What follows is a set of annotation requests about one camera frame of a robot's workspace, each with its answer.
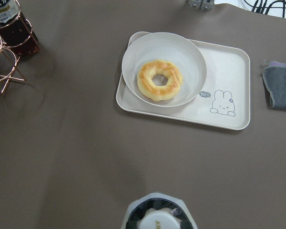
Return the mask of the cream rabbit tray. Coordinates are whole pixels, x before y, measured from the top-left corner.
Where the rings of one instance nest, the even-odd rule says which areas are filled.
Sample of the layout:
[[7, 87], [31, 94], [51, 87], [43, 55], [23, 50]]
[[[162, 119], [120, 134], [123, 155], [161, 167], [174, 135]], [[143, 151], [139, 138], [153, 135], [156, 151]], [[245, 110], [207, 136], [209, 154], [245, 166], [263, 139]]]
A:
[[[128, 47], [150, 34], [134, 33]], [[189, 40], [204, 57], [207, 75], [198, 95], [176, 107], [160, 107], [139, 99], [126, 85], [123, 74], [116, 93], [117, 104], [125, 111], [191, 123], [242, 130], [250, 122], [250, 59], [241, 49]]]

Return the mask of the grey folded cloth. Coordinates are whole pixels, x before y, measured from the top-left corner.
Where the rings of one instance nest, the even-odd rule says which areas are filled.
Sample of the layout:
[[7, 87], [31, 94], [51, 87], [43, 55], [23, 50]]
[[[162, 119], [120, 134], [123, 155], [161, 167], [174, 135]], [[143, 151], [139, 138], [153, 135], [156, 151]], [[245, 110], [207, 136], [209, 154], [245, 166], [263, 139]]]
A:
[[270, 107], [286, 110], [286, 63], [270, 61], [262, 78], [269, 92]]

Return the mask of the glazed donut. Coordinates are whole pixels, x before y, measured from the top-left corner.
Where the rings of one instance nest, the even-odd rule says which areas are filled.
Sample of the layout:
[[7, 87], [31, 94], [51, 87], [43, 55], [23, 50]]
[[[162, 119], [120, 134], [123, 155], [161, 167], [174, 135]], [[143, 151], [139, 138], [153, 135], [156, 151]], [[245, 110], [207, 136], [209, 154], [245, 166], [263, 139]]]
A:
[[[167, 79], [166, 85], [158, 86], [153, 82], [156, 75]], [[154, 60], [145, 63], [137, 74], [137, 85], [140, 92], [153, 101], [167, 101], [174, 98], [183, 85], [183, 75], [172, 62]]]

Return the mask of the tea bottle white cap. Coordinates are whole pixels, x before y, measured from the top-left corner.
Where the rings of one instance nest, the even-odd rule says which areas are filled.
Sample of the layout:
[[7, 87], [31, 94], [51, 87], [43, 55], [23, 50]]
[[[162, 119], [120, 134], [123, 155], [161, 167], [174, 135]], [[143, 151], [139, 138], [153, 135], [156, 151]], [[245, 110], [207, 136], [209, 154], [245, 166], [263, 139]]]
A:
[[198, 227], [181, 199], [153, 192], [128, 206], [121, 229], [198, 229]]

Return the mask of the white round plate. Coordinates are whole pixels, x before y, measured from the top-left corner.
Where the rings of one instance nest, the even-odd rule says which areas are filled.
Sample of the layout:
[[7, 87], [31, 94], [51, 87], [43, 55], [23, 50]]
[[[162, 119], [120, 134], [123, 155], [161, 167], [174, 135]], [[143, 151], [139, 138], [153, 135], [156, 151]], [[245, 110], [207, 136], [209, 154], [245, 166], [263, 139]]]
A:
[[[172, 98], [154, 101], [140, 92], [137, 74], [143, 65], [162, 60], [173, 63], [183, 83]], [[207, 75], [206, 63], [196, 45], [186, 38], [168, 32], [144, 35], [127, 48], [122, 60], [122, 74], [128, 88], [139, 99], [160, 107], [176, 107], [193, 100], [201, 91]]]

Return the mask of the tea bottle front right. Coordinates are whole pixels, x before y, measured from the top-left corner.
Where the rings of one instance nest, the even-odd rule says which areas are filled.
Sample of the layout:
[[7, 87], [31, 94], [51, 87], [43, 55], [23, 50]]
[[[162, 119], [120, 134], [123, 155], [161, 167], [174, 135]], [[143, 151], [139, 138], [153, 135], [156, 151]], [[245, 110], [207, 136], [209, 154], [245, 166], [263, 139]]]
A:
[[37, 53], [39, 41], [17, 0], [0, 0], [0, 36], [19, 56]]

